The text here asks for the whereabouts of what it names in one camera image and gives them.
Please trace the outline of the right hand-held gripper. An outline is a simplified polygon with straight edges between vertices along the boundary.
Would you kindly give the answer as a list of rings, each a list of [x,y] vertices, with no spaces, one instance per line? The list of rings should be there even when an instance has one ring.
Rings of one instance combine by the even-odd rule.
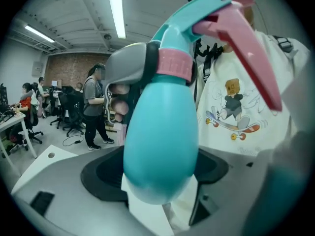
[[[110,106],[110,84],[132,85],[151,79],[157,71],[160,41],[139,42],[114,52],[107,60],[104,74],[104,106],[109,123],[115,123],[116,112]]]

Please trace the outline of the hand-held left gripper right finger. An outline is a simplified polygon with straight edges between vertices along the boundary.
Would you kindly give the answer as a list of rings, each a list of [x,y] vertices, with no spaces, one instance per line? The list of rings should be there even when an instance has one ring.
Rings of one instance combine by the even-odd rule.
[[[255,157],[202,147],[190,228],[177,236],[280,234],[314,172],[315,131],[300,131]]]

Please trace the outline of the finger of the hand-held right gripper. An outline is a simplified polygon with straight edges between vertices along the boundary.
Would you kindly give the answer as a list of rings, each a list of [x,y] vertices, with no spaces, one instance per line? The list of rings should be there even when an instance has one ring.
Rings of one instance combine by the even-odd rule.
[[[190,82],[188,82],[188,85],[192,85],[195,82],[197,74],[198,74],[197,63],[196,63],[196,61],[193,61],[193,63],[192,63],[191,80],[190,80]]]

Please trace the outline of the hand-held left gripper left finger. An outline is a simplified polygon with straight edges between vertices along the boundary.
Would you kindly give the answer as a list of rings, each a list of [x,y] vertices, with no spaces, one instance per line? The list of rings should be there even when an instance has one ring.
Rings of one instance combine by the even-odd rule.
[[[55,162],[13,196],[42,236],[148,236],[121,189],[123,147]]]

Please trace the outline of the teal spray head pink collar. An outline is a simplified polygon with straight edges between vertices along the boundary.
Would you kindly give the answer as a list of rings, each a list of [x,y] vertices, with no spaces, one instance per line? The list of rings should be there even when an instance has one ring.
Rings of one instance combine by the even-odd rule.
[[[157,73],[191,80],[191,45],[206,35],[230,44],[270,110],[282,111],[277,81],[268,57],[244,17],[253,0],[192,0],[155,33]]]

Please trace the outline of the teal spray bottle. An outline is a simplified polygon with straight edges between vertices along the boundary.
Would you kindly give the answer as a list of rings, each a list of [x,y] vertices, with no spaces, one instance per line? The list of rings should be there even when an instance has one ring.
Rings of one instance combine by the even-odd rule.
[[[184,79],[155,75],[132,114],[124,147],[124,174],[141,201],[163,205],[176,199],[194,173],[198,122]]]

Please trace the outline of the person's right hand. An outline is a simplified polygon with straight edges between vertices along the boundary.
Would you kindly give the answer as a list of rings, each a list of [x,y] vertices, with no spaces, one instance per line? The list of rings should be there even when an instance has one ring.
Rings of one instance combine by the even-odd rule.
[[[110,99],[110,106],[115,113],[115,120],[122,122],[124,116],[129,111],[128,104],[124,101],[123,97],[129,93],[130,86],[123,84],[111,84],[109,90],[113,94]]]

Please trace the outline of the long ceiling light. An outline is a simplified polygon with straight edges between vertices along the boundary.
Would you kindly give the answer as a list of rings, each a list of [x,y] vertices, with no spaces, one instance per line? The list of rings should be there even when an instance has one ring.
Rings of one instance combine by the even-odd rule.
[[[55,42],[52,38],[46,36],[45,34],[39,32],[38,30],[32,28],[32,27],[29,26],[29,25],[26,25],[24,28],[25,28],[26,30],[28,30],[28,31],[30,31],[30,32],[32,32],[32,33],[34,33],[35,35],[37,35],[37,36],[43,38],[44,40],[50,42],[50,43]]]
[[[114,20],[114,25],[119,39],[126,39],[123,0],[109,0],[111,12]]]

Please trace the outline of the person's cream printed t-shirt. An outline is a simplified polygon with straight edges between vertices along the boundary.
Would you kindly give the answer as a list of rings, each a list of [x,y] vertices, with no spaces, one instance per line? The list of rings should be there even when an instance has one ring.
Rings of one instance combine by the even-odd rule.
[[[272,65],[280,92],[302,70],[310,51],[296,39],[256,31]],[[256,156],[296,132],[290,112],[270,110],[234,52],[222,53],[198,68],[196,98],[199,144]]]

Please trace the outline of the black office chair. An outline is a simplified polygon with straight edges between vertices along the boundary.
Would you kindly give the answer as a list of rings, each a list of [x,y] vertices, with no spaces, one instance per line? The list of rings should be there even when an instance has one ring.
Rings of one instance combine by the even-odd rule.
[[[71,92],[71,93],[59,93],[59,101],[62,107],[62,119],[65,121],[66,118],[68,118],[68,125],[63,127],[63,130],[65,128],[69,128],[67,131],[66,136],[69,137],[69,134],[71,131],[76,130],[81,135],[84,134],[83,132],[83,126],[82,126],[82,120],[80,114],[80,98],[77,94]]]
[[[50,126],[53,123],[57,124],[57,129],[59,129],[60,123],[62,121],[62,107],[59,100],[58,92],[54,92],[52,88],[49,88],[49,95],[50,95],[50,114],[52,116],[56,116],[57,118],[50,122]]]
[[[34,105],[31,105],[31,107],[29,108],[27,115],[26,115],[26,119],[25,119],[25,125],[26,128],[28,130],[28,136],[29,138],[33,141],[37,141],[39,144],[42,144],[42,141],[37,137],[37,135],[41,135],[43,136],[43,132],[42,131],[37,131],[34,132],[33,128],[35,126],[38,125],[38,116],[37,116],[37,110],[36,107]]]

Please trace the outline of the pink cloth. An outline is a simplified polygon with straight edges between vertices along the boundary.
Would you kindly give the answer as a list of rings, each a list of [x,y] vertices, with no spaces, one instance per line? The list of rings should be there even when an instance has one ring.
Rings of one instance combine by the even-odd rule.
[[[126,124],[117,122],[114,124],[113,127],[117,131],[117,144],[119,146],[123,146],[126,139]]]

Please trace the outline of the white desk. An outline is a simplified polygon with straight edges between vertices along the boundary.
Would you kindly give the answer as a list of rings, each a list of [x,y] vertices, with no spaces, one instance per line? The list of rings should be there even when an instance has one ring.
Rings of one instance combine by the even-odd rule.
[[[24,117],[25,117],[25,114],[20,112],[20,113],[14,115],[13,117],[9,118],[7,121],[3,121],[0,124],[0,133],[5,131],[8,128],[14,126],[15,124],[20,123],[22,126],[22,129],[23,129],[25,138],[27,140],[27,145],[28,145],[29,151],[31,152],[31,154],[33,155],[34,158],[37,158],[37,154],[36,154],[36,152],[32,146],[31,140],[29,138],[29,133],[28,133],[28,130],[27,130],[26,125],[25,125]],[[19,173],[18,169],[15,167],[15,165],[13,164],[13,162],[11,161],[11,159],[9,158],[9,156],[5,150],[5,147],[3,145],[1,137],[0,137],[0,150],[4,154],[5,158],[7,159],[7,162],[11,166],[11,168],[13,170],[15,170],[17,172],[17,174],[19,175],[20,173]]]

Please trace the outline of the grey wall box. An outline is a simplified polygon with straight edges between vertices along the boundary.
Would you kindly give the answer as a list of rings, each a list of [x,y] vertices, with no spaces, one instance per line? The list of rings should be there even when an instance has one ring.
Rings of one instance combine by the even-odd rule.
[[[39,61],[34,61],[31,71],[31,76],[34,78],[41,77],[43,71],[43,63]]]

